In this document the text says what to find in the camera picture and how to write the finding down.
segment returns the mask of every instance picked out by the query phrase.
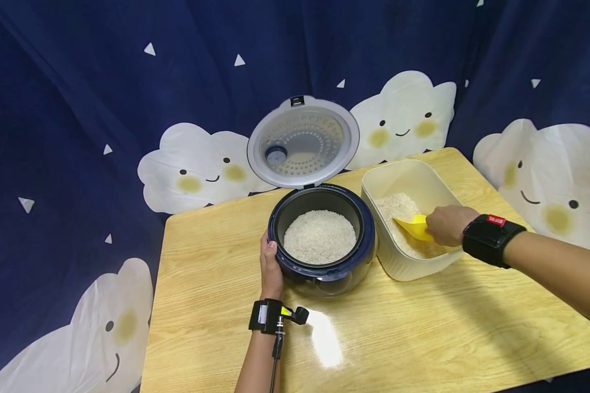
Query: right hand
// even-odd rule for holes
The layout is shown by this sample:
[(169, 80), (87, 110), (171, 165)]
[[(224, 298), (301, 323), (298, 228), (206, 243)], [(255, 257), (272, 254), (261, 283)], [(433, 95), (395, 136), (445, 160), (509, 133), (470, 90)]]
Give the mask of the right hand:
[(426, 218), (429, 233), (435, 243), (455, 247), (463, 241), (463, 230), (475, 218), (478, 212), (466, 206), (439, 206)]

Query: table surface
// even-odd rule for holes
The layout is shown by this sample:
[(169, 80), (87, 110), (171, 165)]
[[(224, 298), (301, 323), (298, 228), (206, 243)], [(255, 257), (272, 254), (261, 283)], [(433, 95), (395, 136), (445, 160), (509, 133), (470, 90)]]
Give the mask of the table surface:
[[(430, 164), (467, 206), (523, 223), (453, 148)], [(329, 183), (361, 191), (364, 170)], [(259, 237), (288, 190), (172, 216), (166, 224), (142, 393), (232, 392), (259, 296)], [(396, 282), (374, 261), (348, 294), (287, 291), (311, 326), (287, 326), (283, 392), (494, 392), (590, 367), (590, 322), (523, 274), (464, 255)]]

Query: yellow rice scoop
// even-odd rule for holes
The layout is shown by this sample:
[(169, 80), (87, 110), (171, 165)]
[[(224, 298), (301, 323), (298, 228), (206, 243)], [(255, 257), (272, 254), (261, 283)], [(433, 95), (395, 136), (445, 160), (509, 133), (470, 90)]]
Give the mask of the yellow rice scoop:
[(426, 233), (426, 228), (428, 228), (426, 224), (426, 216), (415, 215), (412, 222), (403, 222), (403, 220), (396, 217), (394, 217), (393, 220), (398, 223), (400, 227), (409, 232), (412, 237), (415, 237), (415, 239), (433, 241), (433, 237)]

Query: rice cooker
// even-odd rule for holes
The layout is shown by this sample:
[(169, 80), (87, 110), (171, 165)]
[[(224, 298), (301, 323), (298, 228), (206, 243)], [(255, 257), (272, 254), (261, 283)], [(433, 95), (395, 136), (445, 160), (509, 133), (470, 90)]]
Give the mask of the rice cooker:
[[(349, 291), (365, 278), (375, 257), (374, 219), (365, 202), (345, 187), (323, 183), (345, 169), (358, 138), (349, 111), (311, 96), (286, 100), (249, 138), (247, 157), (254, 173), (276, 187), (294, 189), (273, 209), (267, 232), (278, 244), (277, 260), (287, 284), (302, 294), (330, 297)], [(356, 245), (340, 260), (311, 265), (284, 249), (286, 229), (312, 210), (333, 211), (352, 223)]]

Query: black cable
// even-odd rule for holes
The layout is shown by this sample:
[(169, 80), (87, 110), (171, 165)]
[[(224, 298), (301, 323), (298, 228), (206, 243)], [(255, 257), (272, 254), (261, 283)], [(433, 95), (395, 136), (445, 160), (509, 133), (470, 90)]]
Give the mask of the black cable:
[(271, 372), (271, 386), (269, 393), (273, 393), (275, 386), (275, 372), (278, 369), (278, 360), (282, 357), (282, 344), (284, 343), (284, 317), (278, 318), (278, 328), (275, 330), (275, 343), (273, 344), (273, 371)]
[(273, 388), (275, 386), (275, 369), (278, 367), (278, 360), (273, 359), (273, 372), (271, 373), (271, 388), (269, 389), (269, 393), (273, 393)]

